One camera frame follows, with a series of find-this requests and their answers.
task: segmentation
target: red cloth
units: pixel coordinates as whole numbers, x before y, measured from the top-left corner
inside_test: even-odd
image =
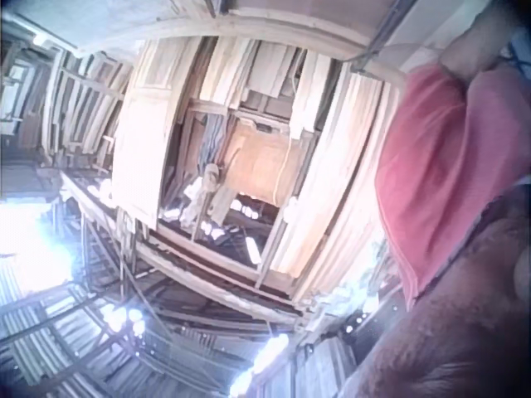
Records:
[[[408,76],[376,190],[408,306],[483,208],[531,168],[531,88],[508,67],[466,91],[438,65]]]

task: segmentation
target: wooden panel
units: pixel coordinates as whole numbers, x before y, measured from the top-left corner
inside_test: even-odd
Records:
[[[47,66],[41,66],[36,72],[32,91],[24,107],[23,121],[18,129],[19,148],[32,149],[39,144],[41,112],[49,76],[50,68]]]
[[[296,48],[262,41],[252,65],[247,88],[278,98]]]
[[[175,113],[200,42],[200,37],[147,42],[120,115],[113,198],[153,229]]]
[[[238,122],[225,155],[225,185],[237,192],[280,206],[295,182],[306,148],[274,133]]]
[[[358,164],[382,83],[353,75],[343,65],[324,130],[271,269],[300,276],[319,247]]]
[[[199,99],[228,106],[238,84],[245,82],[256,52],[256,42],[241,37],[220,37],[208,65]]]
[[[46,155],[53,153],[51,144],[53,142],[52,137],[52,115],[54,109],[54,101],[56,100],[57,86],[59,78],[61,77],[61,67],[65,60],[66,53],[63,50],[59,50],[51,66],[50,79],[48,80],[48,86],[46,87],[46,97],[44,99],[44,112],[42,114],[42,134],[41,144]]]
[[[373,237],[382,231],[374,178],[383,142],[398,104],[398,90],[385,85],[373,130],[334,228],[293,299],[329,294],[343,280],[359,280],[371,264]]]
[[[332,59],[312,51],[306,53],[290,120],[290,136],[299,139],[302,130],[314,132]]]

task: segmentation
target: corrugated sheet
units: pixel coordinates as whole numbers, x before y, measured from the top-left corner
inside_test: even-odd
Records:
[[[2,259],[0,306],[23,297],[12,269],[14,265],[14,261]],[[70,292],[6,313],[2,317],[4,335],[13,335],[39,323],[45,313],[47,317],[62,313],[86,297],[85,291],[75,286]],[[105,343],[109,337],[100,335],[105,325],[99,311],[105,304],[103,299],[98,299],[86,310],[77,310],[52,328],[42,328],[0,351],[0,357],[6,358],[7,368],[15,371],[15,363],[20,367],[15,375],[6,376],[8,385],[23,387],[22,378],[30,386],[37,385],[42,377],[53,378]],[[170,343],[154,325],[148,325],[143,339],[129,337],[110,346],[82,368],[81,373],[68,378],[54,391],[57,396],[65,397],[223,396],[245,369],[238,358],[231,358],[224,350],[218,351],[214,345],[211,336],[193,331],[174,335]]]

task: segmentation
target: bright light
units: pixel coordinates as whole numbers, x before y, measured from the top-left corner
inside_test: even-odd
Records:
[[[373,296],[367,297],[367,300],[365,300],[365,304],[363,305],[363,311],[365,313],[374,313],[378,310],[379,306],[380,301],[378,300],[378,295],[375,294]]]
[[[119,332],[127,322],[133,323],[133,334],[137,337],[142,336],[146,330],[146,322],[143,320],[142,312],[139,309],[131,308],[129,311],[125,307],[114,309],[112,303],[106,304],[101,308],[103,319],[114,332]]]
[[[285,334],[270,338],[269,342],[267,342],[255,358],[255,363],[252,367],[253,373],[258,375],[266,369],[288,347],[289,342],[290,340]]]
[[[270,338],[256,355],[253,367],[240,374],[232,384],[231,397],[244,396],[251,385],[253,375],[258,375],[266,369],[288,347],[289,343],[290,339],[285,334]]]
[[[212,226],[209,223],[207,223],[206,221],[203,221],[201,223],[201,229],[203,230],[205,235],[210,235],[210,233],[212,232]]]
[[[129,319],[131,322],[138,322],[142,319],[142,313],[139,309],[133,308],[129,310]]]
[[[291,197],[288,201],[288,206],[285,207],[282,218],[286,224],[290,224],[297,216],[297,209],[299,207],[299,198]]]
[[[125,307],[120,307],[112,313],[108,313],[107,316],[104,315],[104,320],[109,324],[109,328],[113,332],[119,332],[125,325],[125,321],[127,321],[127,310]]]
[[[192,184],[188,185],[186,188],[184,188],[184,195],[186,195],[190,200],[194,200],[199,193],[199,190],[201,189],[202,185],[202,177],[196,178],[196,181],[194,181]]]
[[[231,396],[244,396],[252,381],[251,370],[241,373],[231,386]]]
[[[136,337],[142,336],[146,331],[146,321],[138,321],[133,324],[133,333]]]
[[[112,199],[112,181],[110,178],[106,178],[100,184],[99,188],[96,188],[94,185],[89,185],[87,191],[92,195],[100,199],[100,201],[110,209],[115,209],[116,204]]]
[[[33,37],[33,44],[36,46],[42,46],[46,39],[46,35],[43,35],[42,33],[37,33],[35,37]]]
[[[171,221],[178,220],[180,216],[181,216],[181,209],[179,208],[166,210],[163,214],[164,219],[171,220]]]
[[[241,211],[241,202],[237,199],[233,200],[231,203],[231,209],[236,211]]]
[[[253,238],[250,236],[246,237],[246,244],[247,244],[247,251],[249,252],[249,257],[251,258],[251,262],[254,265],[258,265],[262,262],[262,258],[260,256],[260,251],[258,251],[258,246],[256,246],[256,242]]]
[[[43,240],[27,242],[27,248],[15,259],[17,279],[26,291],[39,292],[72,279],[72,258],[60,245]]]
[[[224,236],[225,235],[225,231],[222,230],[221,228],[214,228],[212,230],[212,233],[210,234],[210,236],[216,240],[217,238],[219,238],[220,236]]]

